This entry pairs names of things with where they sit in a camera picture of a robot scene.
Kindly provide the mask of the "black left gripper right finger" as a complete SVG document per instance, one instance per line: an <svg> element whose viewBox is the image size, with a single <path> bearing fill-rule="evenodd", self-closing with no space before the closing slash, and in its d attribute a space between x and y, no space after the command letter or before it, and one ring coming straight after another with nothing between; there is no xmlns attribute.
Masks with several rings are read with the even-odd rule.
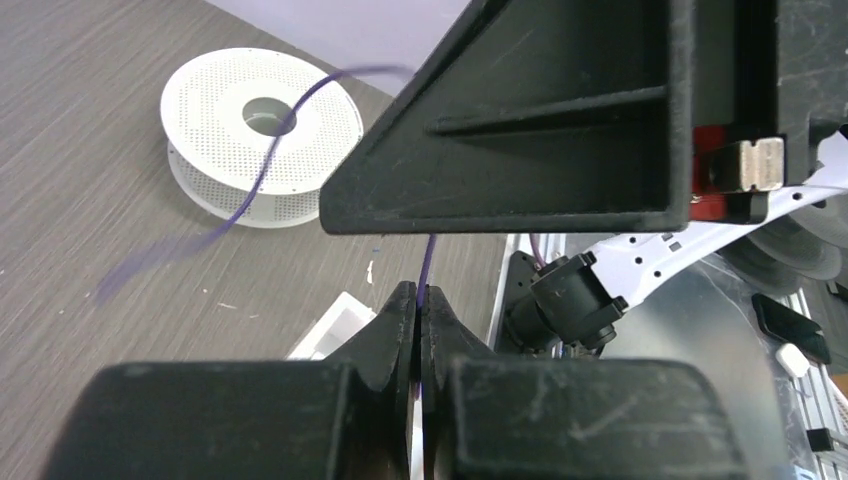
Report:
<svg viewBox="0 0 848 480"><path fill-rule="evenodd" d="M498 355L442 290L421 308L428 479L742 479L710 382L656 359Z"/></svg>

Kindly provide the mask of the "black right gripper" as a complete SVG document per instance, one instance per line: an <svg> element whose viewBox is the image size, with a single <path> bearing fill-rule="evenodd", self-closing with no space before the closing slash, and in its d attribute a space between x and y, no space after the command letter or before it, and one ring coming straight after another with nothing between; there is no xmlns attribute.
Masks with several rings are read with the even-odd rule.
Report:
<svg viewBox="0 0 848 480"><path fill-rule="evenodd" d="M696 5L695 221L759 224L847 189L843 1Z"/></svg>

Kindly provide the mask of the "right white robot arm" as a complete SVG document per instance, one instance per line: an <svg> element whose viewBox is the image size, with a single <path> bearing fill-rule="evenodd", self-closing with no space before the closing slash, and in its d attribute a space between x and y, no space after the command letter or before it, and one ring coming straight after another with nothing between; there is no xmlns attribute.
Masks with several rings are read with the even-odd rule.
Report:
<svg viewBox="0 0 848 480"><path fill-rule="evenodd" d="M360 474L406 464L422 390L429 479L777 479L780 427L688 363L615 354L653 314L742 370L690 277L811 225L847 192L843 1L472 1L320 191L330 234L600 240L539 271L518 253L491 341L445 293L399 285L342 346Z"/></svg>

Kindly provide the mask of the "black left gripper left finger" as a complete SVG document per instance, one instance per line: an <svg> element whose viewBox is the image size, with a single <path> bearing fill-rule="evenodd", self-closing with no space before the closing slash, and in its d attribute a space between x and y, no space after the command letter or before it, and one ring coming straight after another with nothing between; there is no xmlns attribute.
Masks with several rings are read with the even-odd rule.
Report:
<svg viewBox="0 0 848 480"><path fill-rule="evenodd" d="M68 415L47 479L406 479L416 287L323 360L123 363Z"/></svg>

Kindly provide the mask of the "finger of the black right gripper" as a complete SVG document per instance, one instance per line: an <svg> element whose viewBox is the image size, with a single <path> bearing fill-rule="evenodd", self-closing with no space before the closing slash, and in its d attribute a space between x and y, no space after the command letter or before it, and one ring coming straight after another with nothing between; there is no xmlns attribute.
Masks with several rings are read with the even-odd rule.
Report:
<svg viewBox="0 0 848 480"><path fill-rule="evenodd" d="M691 1L473 1L321 190L336 235L659 232L692 192Z"/></svg>

